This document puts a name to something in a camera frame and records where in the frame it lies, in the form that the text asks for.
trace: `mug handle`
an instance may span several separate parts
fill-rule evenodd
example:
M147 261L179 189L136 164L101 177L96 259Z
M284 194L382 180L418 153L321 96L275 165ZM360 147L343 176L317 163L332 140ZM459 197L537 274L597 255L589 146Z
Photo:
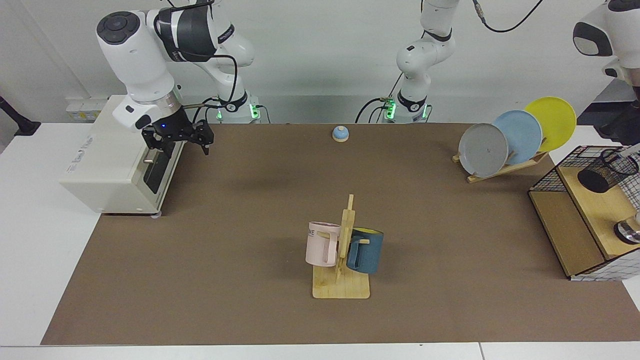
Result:
M322 238L327 239L326 235L324 234L328 234L329 238L327 239L328 241L324 242L324 256L323 256L323 261L325 264L329 263L329 257L331 256L332 253L332 244L335 244L338 242L338 234L336 233L327 233L326 231L319 231L318 233L322 233L319 234Z
M364 239L360 235L354 235L351 237L351 248L349 248L349 257L347 258L347 266L353 270L358 270L360 264L358 264L358 247L360 246L360 240Z

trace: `white table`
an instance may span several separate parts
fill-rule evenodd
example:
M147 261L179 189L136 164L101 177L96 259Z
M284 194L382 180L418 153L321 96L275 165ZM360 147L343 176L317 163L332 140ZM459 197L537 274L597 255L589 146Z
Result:
M89 124L42 124L0 154L0 359L619 359L640 358L628 343L440 343L189 347L39 347L98 221L57 179L86 138ZM554 151L609 145L589 127ZM625 282L640 307L640 277Z

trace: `wire basket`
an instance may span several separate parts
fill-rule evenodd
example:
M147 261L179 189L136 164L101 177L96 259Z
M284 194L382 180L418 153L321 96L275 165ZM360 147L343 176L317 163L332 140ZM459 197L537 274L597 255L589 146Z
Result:
M633 158L620 156L617 151L607 149L578 173L578 180L592 192L605 193L638 171L638 163Z

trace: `black stand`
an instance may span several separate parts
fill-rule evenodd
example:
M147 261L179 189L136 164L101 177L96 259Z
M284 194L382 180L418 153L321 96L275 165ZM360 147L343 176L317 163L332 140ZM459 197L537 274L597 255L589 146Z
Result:
M0 96L0 108L18 124L18 131L15 132L15 136L31 136L40 127L40 122L31 121L26 117L20 115L13 106L11 106L4 97Z

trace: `gray plate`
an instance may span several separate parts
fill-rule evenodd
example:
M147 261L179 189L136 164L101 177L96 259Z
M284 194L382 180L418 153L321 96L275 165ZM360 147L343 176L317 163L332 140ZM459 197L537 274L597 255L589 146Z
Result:
M460 163L477 177L495 175L509 156L509 145L502 131L491 124L476 124L468 128L458 146Z

